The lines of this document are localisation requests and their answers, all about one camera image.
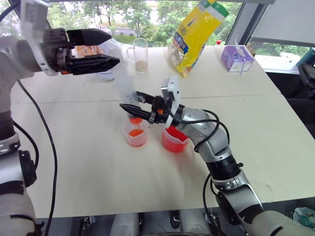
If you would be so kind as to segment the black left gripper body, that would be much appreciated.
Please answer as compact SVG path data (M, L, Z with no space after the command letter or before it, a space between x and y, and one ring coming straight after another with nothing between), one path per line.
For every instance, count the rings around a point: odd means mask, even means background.
M43 51L48 65L56 72L72 74L71 46L65 29L48 29L44 33Z

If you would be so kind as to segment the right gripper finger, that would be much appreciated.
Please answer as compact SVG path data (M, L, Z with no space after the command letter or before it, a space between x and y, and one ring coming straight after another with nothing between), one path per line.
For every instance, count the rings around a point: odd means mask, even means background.
M130 114L133 117L141 118L144 120L149 120L151 117L151 113L148 111L145 111L141 109L138 106L132 105L132 104L123 104L120 103L120 107L126 111L128 114Z
M145 103L153 104L155 99L157 98L157 96L152 96L144 92L140 92L140 91L137 91L136 95L137 95L138 102L144 103L144 104Z

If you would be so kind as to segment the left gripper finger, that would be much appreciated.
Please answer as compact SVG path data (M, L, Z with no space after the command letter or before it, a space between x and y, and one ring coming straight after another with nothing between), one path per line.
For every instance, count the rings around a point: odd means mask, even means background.
M67 35L73 46L97 46L111 39L111 35L99 29L68 30Z
M84 58L71 58L66 63L64 71L73 75L93 74L108 71L119 62L119 58L107 55L90 55Z

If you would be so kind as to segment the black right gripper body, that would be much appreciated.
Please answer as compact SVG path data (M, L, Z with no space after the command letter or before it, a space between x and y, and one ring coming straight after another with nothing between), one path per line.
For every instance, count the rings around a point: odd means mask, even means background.
M151 112L148 119L150 124L156 123L164 123L169 117L169 113L167 111L167 105L162 96L149 96L148 103L151 104Z

